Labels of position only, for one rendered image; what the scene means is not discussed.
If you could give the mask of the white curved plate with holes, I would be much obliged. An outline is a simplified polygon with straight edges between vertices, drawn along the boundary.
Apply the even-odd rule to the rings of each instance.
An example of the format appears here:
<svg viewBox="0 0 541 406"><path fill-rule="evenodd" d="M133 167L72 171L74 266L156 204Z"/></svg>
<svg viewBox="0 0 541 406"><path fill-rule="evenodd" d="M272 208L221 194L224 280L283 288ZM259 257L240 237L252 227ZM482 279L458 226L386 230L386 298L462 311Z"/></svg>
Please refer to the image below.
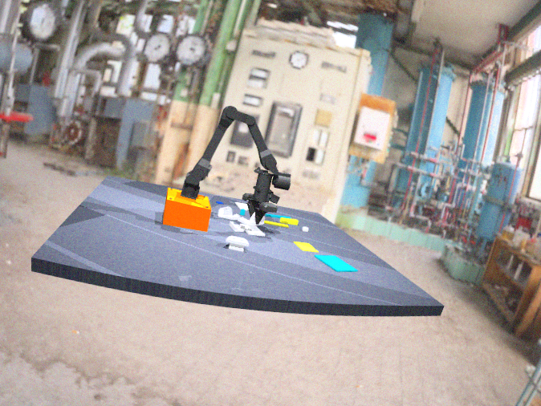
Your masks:
<svg viewBox="0 0 541 406"><path fill-rule="evenodd" d="M234 231L234 232L244 232L245 231L245 226L242 225L233 225L233 222L230 221L229 223L229 227Z"/></svg>

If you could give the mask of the white housing plate with two round holes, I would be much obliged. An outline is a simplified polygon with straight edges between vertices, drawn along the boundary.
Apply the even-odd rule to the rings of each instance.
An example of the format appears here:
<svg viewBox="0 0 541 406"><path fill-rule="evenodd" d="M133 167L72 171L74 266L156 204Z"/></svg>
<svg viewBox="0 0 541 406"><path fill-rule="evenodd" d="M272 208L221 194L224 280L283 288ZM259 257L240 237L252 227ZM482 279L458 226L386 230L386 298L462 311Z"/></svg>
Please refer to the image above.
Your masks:
<svg viewBox="0 0 541 406"><path fill-rule="evenodd" d="M248 246L249 243L243 239L243 238L236 238L236 237L228 237L226 239L226 242L232 242L232 243L236 243L236 244L239 244L239 245L244 245L244 246Z"/></svg>

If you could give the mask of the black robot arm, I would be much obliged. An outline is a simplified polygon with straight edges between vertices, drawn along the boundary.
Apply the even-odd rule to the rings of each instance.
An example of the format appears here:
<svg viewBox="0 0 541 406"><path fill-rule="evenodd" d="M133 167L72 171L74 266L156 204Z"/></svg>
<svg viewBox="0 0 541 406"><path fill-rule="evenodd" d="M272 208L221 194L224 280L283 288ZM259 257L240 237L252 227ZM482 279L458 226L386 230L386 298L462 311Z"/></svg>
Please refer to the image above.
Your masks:
<svg viewBox="0 0 541 406"><path fill-rule="evenodd" d="M277 189L288 190L291 186L291 174L290 173L281 173L278 171L276 165L277 160L272 155L271 151L266 146L265 140L262 138L262 134L256 124L256 118L249 116L243 112L239 112L236 107L228 106L223 109L222 117L220 122L208 143L202 158L196 163L193 167L193 170L187 172L185 183L181 191L182 197L188 197L196 200L196 197L199 193L199 182L209 177L209 172L212 169L210 161L216 152L218 145L220 144L222 137L225 135L227 128L235 121L241 121L247 124L250 129L251 136L255 142L255 145L258 149L258 156L260 163L264 169L258 167L254 170L255 173L258 173L258 178L256 185L261 185L264 187L272 185ZM272 171L273 174L268 173L267 170ZM272 179L273 177L273 179Z"/></svg>

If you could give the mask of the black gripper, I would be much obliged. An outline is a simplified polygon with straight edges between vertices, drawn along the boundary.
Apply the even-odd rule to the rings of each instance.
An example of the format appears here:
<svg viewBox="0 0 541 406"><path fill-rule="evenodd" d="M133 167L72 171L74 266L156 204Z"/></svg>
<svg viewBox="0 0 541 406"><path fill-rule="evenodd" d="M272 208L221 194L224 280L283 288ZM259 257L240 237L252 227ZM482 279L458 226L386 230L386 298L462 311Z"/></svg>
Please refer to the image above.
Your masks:
<svg viewBox="0 0 541 406"><path fill-rule="evenodd" d="M267 203L266 201L268 193L271 193L270 187L264 187L261 185L256 185L253 187L254 194L244 193L242 199L247 202L248 210L250 217L255 213L255 223L256 225L262 220L263 216L267 212L277 213L277 206L272 203Z"/></svg>

